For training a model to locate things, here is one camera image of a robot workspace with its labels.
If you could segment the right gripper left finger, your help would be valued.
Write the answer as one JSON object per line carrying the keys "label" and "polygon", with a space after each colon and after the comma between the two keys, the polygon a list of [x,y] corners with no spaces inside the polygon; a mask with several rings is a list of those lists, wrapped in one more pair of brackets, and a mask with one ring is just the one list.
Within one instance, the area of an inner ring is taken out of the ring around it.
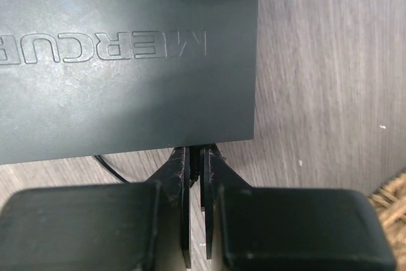
{"label": "right gripper left finger", "polygon": [[2,270],[186,270],[190,150],[144,182],[32,188],[1,210]]}

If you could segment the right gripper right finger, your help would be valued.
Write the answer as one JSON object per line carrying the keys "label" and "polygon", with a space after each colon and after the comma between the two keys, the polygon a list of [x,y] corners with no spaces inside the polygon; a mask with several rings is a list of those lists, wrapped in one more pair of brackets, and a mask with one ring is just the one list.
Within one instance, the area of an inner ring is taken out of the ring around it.
{"label": "right gripper right finger", "polygon": [[215,145],[200,153],[213,270],[395,270],[368,198],[350,189],[253,187]]}

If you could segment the black network switch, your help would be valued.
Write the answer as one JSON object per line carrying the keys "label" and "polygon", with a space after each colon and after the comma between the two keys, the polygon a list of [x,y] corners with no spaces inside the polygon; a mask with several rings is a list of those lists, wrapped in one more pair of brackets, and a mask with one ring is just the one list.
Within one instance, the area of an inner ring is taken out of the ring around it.
{"label": "black network switch", "polygon": [[1,163],[250,140],[258,0],[1,0]]}

